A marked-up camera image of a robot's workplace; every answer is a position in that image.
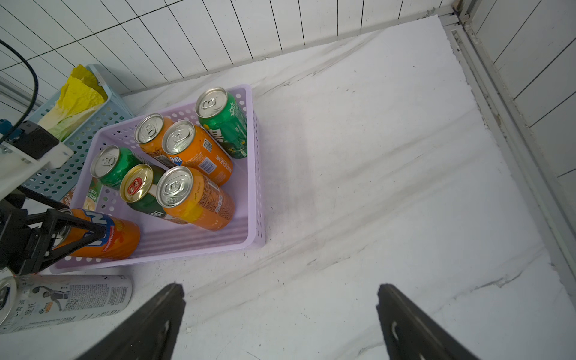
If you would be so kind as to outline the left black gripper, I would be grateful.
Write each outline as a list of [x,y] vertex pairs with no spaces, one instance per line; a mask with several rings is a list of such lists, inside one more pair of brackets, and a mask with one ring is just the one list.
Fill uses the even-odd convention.
[[[1,269],[9,269],[15,275],[36,274],[73,252],[101,240],[107,227],[83,220],[55,209],[45,213],[29,214],[25,210],[26,195],[13,190],[1,201]],[[32,225],[40,224],[40,231],[47,234],[58,233],[64,227],[86,230],[94,234],[70,244],[52,249],[53,240],[42,239],[38,255],[33,254],[40,238]]]

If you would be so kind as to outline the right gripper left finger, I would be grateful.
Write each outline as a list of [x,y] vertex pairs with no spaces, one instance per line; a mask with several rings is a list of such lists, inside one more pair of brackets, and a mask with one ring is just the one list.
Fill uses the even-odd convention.
[[171,283],[80,359],[171,359],[185,312],[184,289]]

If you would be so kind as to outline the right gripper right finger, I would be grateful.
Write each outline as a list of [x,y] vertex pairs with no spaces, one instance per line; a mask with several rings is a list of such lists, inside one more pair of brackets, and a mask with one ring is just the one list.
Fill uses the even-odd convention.
[[390,359],[476,359],[396,286],[382,284],[376,306]]

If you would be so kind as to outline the orange Fanta can front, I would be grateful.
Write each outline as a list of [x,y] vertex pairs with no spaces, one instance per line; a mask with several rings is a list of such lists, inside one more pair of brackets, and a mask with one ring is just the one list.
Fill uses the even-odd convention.
[[123,260],[132,255],[140,243],[140,227],[132,221],[84,209],[63,209],[61,212],[106,227],[102,239],[76,250],[71,254],[73,257]]

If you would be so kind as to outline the tall silver can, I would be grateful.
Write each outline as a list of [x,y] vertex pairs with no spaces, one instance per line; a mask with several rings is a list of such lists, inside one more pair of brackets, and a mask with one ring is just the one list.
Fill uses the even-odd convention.
[[123,275],[26,275],[1,279],[1,333],[117,314],[133,282]]

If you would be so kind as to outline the green gold-top can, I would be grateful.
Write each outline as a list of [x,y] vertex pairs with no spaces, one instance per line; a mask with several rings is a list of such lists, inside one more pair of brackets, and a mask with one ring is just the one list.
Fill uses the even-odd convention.
[[166,213],[157,200],[157,185],[166,172],[159,166],[140,163],[133,166],[124,176],[118,193],[133,210],[174,224],[188,222]]

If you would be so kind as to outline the orange Schweppes can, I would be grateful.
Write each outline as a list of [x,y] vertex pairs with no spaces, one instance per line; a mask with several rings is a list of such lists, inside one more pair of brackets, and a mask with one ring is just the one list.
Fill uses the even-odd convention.
[[199,170],[174,166],[157,183],[157,201],[168,215],[218,231],[233,219],[233,198]]

